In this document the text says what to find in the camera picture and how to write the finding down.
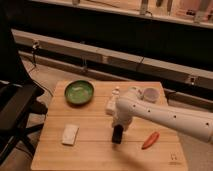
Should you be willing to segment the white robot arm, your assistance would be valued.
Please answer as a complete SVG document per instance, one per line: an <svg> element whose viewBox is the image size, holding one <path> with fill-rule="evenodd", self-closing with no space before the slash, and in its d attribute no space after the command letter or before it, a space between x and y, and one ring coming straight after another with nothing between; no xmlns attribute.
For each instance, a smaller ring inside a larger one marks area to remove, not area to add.
<svg viewBox="0 0 213 171"><path fill-rule="evenodd" d="M142 100L139 87L130 87L115 100L113 126L127 130L134 117L139 117L213 144L213 113L164 106Z"/></svg>

